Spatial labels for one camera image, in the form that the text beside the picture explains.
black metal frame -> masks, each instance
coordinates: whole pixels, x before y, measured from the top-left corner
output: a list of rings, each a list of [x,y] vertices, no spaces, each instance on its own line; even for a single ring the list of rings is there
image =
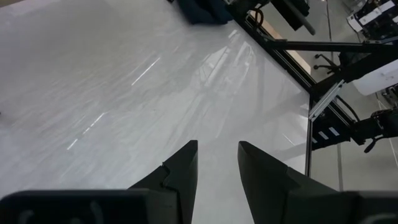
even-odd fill
[[[378,69],[398,59],[398,46],[381,45],[380,42],[366,42],[363,44],[330,43],[330,42],[290,42],[274,40],[272,36],[248,13],[243,14],[242,9],[235,4],[227,6],[229,13],[237,22],[275,61],[289,73],[295,81],[310,94],[310,104],[318,101],[325,92],[340,80],[352,82],[365,74]],[[340,72],[317,83],[293,59],[286,50],[333,51],[333,52],[369,52],[372,53],[352,66],[341,69]],[[366,139],[353,131],[354,120],[351,119],[337,104],[332,101],[322,115],[314,122],[309,121],[307,158],[305,173],[310,173],[311,152],[354,140],[362,145]]]

office chair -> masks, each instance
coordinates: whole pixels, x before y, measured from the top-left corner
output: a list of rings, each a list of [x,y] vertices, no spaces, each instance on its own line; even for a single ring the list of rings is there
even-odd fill
[[[338,58],[340,60],[340,65],[337,65],[332,60],[325,57],[323,54],[316,54],[315,55],[316,59],[320,57],[324,58],[329,63],[329,65],[314,65],[313,69],[317,70],[318,68],[327,68],[329,69],[327,74],[335,73],[340,69],[347,67],[348,65],[351,65],[352,63],[355,63],[361,60],[362,58],[365,58],[368,55],[369,53],[342,52],[338,55]]]

white label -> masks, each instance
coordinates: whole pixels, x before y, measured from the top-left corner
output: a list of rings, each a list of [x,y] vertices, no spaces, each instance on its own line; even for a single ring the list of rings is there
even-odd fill
[[[325,140],[329,139],[328,136],[326,136],[326,134],[321,131],[319,132],[319,135],[322,136]]]
[[[375,8],[373,11],[371,11],[369,14],[367,14],[366,16],[362,17],[359,19],[359,22],[362,25],[366,25],[369,22],[371,22],[373,19],[377,18],[378,16],[381,15],[381,11],[379,8]]]
[[[330,127],[329,130],[330,130],[333,134],[335,134],[335,136],[339,136],[339,135],[340,135],[340,134],[336,131],[336,129],[334,129],[334,128],[332,128],[332,127]]]
[[[379,9],[380,9],[380,11],[385,12],[385,11],[389,10],[390,8],[392,8],[394,6],[395,6],[395,4],[392,1],[388,1],[388,2],[386,2],[384,4],[382,4],[379,7]]]
[[[347,17],[347,22],[353,28],[356,32],[359,32],[362,30],[361,24],[355,19],[354,16],[349,16]]]

black fabric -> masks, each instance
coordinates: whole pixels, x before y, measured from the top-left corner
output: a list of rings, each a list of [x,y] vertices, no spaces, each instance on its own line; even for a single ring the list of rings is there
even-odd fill
[[[177,0],[177,2],[191,24],[226,24],[233,19],[222,0]]]
[[[338,58],[340,60],[340,65],[342,67],[347,67],[348,65],[362,60],[368,55],[370,55],[370,53],[342,52],[339,54]]]
[[[308,16],[309,6],[304,0],[288,0],[290,1],[304,16]],[[287,23],[297,30],[303,26],[303,24],[297,19],[294,13],[287,7],[286,3],[282,0],[271,1],[272,5],[278,10],[278,12],[283,16]]]

gray floor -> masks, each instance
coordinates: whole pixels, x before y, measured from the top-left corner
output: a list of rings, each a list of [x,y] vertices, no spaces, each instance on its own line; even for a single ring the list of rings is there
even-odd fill
[[[252,223],[246,140],[304,171],[306,91],[237,24],[159,0],[0,8],[0,195],[125,189],[199,141],[194,223]]]
[[[350,14],[347,8],[347,5],[350,5],[350,0],[345,0],[346,2],[342,0],[308,1],[311,9],[307,19],[317,31],[314,36],[310,35],[303,27],[295,32],[271,5],[264,8],[265,18],[282,37],[290,40],[359,42],[360,39],[363,39],[346,22],[346,18]],[[322,59],[314,59],[317,52],[298,53],[311,67],[316,64],[326,64]],[[330,52],[324,54],[339,64],[338,54],[333,54],[333,57]],[[312,70],[311,74],[318,81],[328,76],[326,70],[323,69]],[[356,110],[361,119],[368,118],[371,113],[389,106],[382,99],[379,103],[375,95],[361,95],[352,83],[342,89],[340,96]],[[396,154],[398,151],[396,149],[398,148],[398,139],[379,141],[368,154],[363,152],[365,147],[358,146],[354,142],[344,142],[340,145],[341,156],[338,154],[338,146],[315,151],[312,160],[312,177],[340,190],[397,190],[398,163]],[[340,176],[338,172],[339,159],[341,159]]]

